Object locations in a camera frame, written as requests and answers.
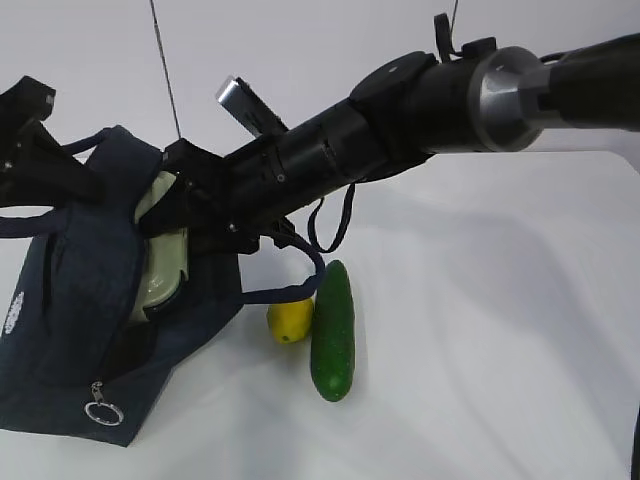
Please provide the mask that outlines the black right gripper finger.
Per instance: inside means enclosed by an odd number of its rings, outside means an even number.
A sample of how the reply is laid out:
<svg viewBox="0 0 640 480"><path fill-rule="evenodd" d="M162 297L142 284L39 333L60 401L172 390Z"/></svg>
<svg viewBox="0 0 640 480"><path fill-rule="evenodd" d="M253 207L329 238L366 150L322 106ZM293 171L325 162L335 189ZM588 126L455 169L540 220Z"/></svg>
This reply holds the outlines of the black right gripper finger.
<svg viewBox="0 0 640 480"><path fill-rule="evenodd" d="M143 212L137 220L144 238L154 238L200 223L192 194L193 185L181 175L160 172L153 181L150 200L143 203Z"/></svg>

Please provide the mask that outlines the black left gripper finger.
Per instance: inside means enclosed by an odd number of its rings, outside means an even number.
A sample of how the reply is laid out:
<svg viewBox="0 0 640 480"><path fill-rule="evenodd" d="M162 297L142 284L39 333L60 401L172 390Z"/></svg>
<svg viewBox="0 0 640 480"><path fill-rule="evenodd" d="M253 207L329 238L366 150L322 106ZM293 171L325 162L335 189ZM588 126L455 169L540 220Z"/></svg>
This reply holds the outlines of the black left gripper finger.
<svg viewBox="0 0 640 480"><path fill-rule="evenodd" d="M98 146L103 132L67 145L60 145L41 122L34 125L30 150L30 175L38 194L48 203L79 201L98 203L103 199L101 177L75 155Z"/></svg>

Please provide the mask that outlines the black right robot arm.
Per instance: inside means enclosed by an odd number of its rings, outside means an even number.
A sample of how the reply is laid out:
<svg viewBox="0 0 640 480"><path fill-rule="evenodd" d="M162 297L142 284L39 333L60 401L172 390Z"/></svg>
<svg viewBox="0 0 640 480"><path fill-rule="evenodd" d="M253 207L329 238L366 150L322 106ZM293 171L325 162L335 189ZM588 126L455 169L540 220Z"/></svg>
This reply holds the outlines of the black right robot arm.
<svg viewBox="0 0 640 480"><path fill-rule="evenodd" d="M193 229L209 248L248 253L290 213L437 154L521 151L550 129L637 131L639 38L550 59L493 38L457 54L412 52L294 128L240 79L219 101L251 142L223 157L186 140L168 146L165 167L176 181L140 228L148 238Z"/></svg>

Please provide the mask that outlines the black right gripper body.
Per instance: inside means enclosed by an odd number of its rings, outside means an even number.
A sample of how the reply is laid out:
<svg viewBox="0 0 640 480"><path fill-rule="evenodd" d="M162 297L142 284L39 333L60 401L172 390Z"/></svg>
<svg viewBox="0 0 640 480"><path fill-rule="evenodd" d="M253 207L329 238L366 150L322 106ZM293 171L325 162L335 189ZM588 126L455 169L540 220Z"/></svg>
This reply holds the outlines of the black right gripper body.
<svg viewBox="0 0 640 480"><path fill-rule="evenodd" d="M162 231L185 229L198 254L258 251L259 239L229 210L228 172L222 157L180 139L166 147L163 170L175 176L162 197Z"/></svg>

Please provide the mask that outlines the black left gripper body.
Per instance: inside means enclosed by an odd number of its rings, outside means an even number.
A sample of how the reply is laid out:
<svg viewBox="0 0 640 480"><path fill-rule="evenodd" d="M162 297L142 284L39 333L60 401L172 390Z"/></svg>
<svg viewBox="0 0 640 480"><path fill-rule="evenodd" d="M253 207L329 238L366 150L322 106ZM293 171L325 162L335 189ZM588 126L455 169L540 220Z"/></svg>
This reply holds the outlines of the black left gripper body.
<svg viewBox="0 0 640 480"><path fill-rule="evenodd" d="M17 166L28 154L34 131L53 111L56 91L23 76L1 93L1 207L34 205L26 201L26 180L19 179Z"/></svg>

